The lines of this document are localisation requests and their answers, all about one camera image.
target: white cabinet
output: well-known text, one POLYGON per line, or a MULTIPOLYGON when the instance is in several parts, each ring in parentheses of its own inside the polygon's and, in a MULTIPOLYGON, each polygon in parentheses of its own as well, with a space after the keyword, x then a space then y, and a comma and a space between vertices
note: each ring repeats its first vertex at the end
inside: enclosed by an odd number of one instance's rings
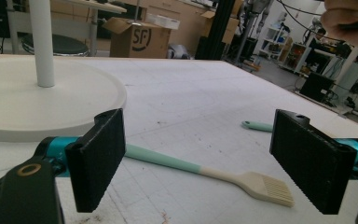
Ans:
POLYGON ((266 36, 263 38, 259 55, 267 55, 268 59, 278 59, 286 44, 287 37, 289 37, 289 33, 284 31, 283 28, 269 27, 266 36))

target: round white base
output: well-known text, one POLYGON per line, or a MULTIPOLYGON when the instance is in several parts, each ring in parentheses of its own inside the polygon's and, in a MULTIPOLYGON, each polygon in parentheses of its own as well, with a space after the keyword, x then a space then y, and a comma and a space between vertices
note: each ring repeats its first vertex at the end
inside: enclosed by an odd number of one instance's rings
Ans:
POLYGON ((0 142, 38 142, 78 136, 94 117, 122 107, 123 84, 103 71, 54 60, 55 86, 37 86, 34 58, 0 58, 0 142))

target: stool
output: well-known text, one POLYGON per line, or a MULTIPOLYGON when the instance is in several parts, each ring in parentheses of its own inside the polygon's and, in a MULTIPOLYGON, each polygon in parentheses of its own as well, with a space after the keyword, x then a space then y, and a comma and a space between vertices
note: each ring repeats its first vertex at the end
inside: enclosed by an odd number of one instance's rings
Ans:
MULTIPOLYGON (((53 35, 54 56, 79 56, 87 57, 89 48, 84 43, 63 35, 53 35)), ((22 48, 28 53, 34 54, 34 39, 32 35, 26 35, 21 41, 22 48)))

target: floor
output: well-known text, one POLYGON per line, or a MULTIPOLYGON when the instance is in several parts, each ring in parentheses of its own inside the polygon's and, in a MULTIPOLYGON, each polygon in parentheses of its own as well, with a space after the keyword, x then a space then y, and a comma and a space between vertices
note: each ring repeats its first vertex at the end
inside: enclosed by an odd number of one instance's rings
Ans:
MULTIPOLYGON (((270 61, 264 58, 260 58, 261 68, 259 71, 254 71, 252 74, 255 76, 261 77, 266 81, 274 83, 277 86, 280 86, 288 91, 299 91, 301 87, 304 85, 306 79, 303 77, 299 77, 292 72, 281 69, 275 61, 270 61)), ((350 108, 347 108, 344 112, 338 111, 342 117, 351 119, 354 122, 358 123, 358 115, 355 115, 351 112, 350 108)))

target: printed logo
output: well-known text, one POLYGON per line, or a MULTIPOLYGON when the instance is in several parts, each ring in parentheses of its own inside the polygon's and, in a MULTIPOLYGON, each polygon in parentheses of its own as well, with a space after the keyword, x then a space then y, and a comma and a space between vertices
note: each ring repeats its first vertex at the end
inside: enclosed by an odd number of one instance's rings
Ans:
POLYGON ((133 35, 134 38, 132 43, 134 46, 132 47, 132 50, 142 51, 150 44, 150 40, 152 39, 152 29, 135 29, 133 35))

